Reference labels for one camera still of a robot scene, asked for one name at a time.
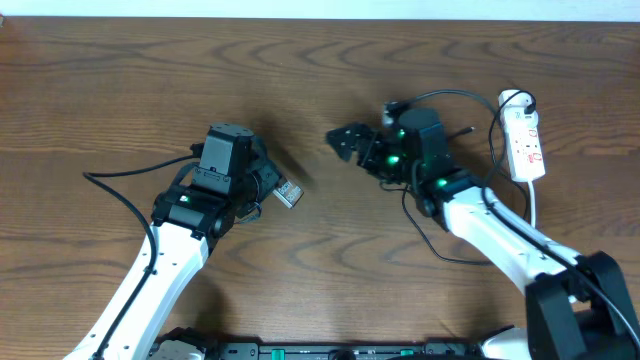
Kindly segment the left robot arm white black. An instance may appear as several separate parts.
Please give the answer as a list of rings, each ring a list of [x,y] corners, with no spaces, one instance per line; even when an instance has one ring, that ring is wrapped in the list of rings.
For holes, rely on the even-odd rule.
[[[71,359],[204,359],[213,348],[187,329],[160,330],[186,285],[236,224],[260,216],[283,176],[264,141],[229,123],[210,127],[182,159],[152,215],[132,212],[145,239],[132,267]]]

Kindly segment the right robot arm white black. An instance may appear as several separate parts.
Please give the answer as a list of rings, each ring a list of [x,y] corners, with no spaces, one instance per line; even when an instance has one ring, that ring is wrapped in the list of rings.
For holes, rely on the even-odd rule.
[[[471,359],[636,359],[639,321],[616,261],[584,256],[535,229],[455,164],[438,114],[402,112],[386,130],[354,123],[327,143],[383,183],[403,184],[418,208],[467,241],[524,294],[526,326],[473,344]]]

